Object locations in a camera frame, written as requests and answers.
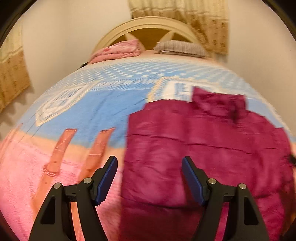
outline cream headboard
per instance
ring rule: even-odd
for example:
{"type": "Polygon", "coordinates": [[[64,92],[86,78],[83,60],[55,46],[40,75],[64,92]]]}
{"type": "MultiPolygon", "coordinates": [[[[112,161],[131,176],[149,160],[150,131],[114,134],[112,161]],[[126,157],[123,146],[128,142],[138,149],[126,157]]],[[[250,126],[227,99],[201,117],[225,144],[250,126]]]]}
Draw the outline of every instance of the cream headboard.
{"type": "Polygon", "coordinates": [[[112,29],[98,42],[93,53],[130,39],[139,39],[146,50],[151,50],[157,42],[172,39],[198,43],[196,36],[185,23],[165,17],[141,17],[112,29]]]}

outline white wall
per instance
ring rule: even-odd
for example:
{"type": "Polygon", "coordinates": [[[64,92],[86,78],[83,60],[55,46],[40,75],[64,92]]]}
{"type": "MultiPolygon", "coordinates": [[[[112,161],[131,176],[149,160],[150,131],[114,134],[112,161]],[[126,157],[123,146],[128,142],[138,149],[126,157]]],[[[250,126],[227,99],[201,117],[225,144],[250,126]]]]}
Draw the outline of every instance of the white wall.
{"type": "Polygon", "coordinates": [[[261,0],[228,0],[229,55],[225,65],[277,110],[296,136],[296,41],[261,0]]]}
{"type": "Polygon", "coordinates": [[[69,0],[67,50],[70,72],[89,61],[98,41],[131,19],[127,0],[69,0]]]}
{"type": "MultiPolygon", "coordinates": [[[[228,0],[229,55],[296,135],[296,42],[261,0],[228,0]]],[[[25,14],[23,41],[32,87],[0,114],[0,139],[46,89],[88,61],[101,37],[130,19],[127,0],[38,0],[25,14]]]]}
{"type": "Polygon", "coordinates": [[[64,0],[38,0],[23,15],[23,45],[31,87],[0,114],[0,139],[45,90],[68,73],[65,71],[64,0]]]}

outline beige curtain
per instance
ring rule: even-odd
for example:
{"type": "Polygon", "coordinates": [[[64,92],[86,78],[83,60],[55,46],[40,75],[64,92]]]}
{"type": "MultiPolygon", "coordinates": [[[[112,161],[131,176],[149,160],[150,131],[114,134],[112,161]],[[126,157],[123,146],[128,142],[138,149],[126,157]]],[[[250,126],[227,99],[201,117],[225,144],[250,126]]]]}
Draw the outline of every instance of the beige curtain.
{"type": "Polygon", "coordinates": [[[133,18],[162,16],[188,24],[210,52],[228,53],[227,0],[129,0],[133,18]]]}
{"type": "Polygon", "coordinates": [[[19,19],[0,48],[0,112],[29,86],[19,19]]]}

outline maroon jacket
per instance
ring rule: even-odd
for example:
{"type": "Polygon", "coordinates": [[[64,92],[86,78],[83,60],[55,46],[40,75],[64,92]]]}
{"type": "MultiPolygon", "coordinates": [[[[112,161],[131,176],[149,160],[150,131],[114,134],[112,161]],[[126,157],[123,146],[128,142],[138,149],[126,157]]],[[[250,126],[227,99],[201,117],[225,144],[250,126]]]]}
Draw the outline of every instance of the maroon jacket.
{"type": "MultiPolygon", "coordinates": [[[[130,115],[121,196],[121,241],[190,240],[202,209],[181,174],[190,156],[220,183],[245,183],[271,241],[282,230],[284,195],[294,193],[289,140],[246,110],[244,96],[195,88],[192,102],[160,100],[130,115]]],[[[227,207],[216,240],[222,240],[227,207]]]]}

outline gray pillow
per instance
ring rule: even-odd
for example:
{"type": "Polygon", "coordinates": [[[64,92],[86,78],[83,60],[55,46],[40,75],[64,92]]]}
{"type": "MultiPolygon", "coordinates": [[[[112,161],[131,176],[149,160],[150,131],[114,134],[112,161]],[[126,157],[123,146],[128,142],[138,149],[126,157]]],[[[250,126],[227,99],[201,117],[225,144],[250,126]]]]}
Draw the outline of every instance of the gray pillow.
{"type": "Polygon", "coordinates": [[[165,54],[178,54],[193,57],[205,57],[207,55],[202,45],[178,40],[158,42],[153,49],[159,53],[165,54]]]}

